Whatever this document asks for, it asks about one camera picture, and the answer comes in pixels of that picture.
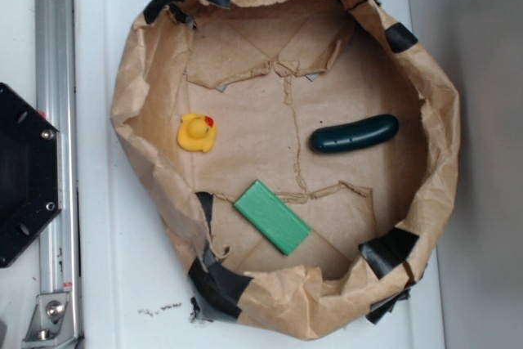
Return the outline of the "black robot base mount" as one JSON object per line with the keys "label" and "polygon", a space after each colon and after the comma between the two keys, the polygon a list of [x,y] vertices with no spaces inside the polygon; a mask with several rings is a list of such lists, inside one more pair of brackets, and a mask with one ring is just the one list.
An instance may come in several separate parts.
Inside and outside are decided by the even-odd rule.
{"label": "black robot base mount", "polygon": [[61,211],[60,133],[1,84],[1,267],[7,268]]}

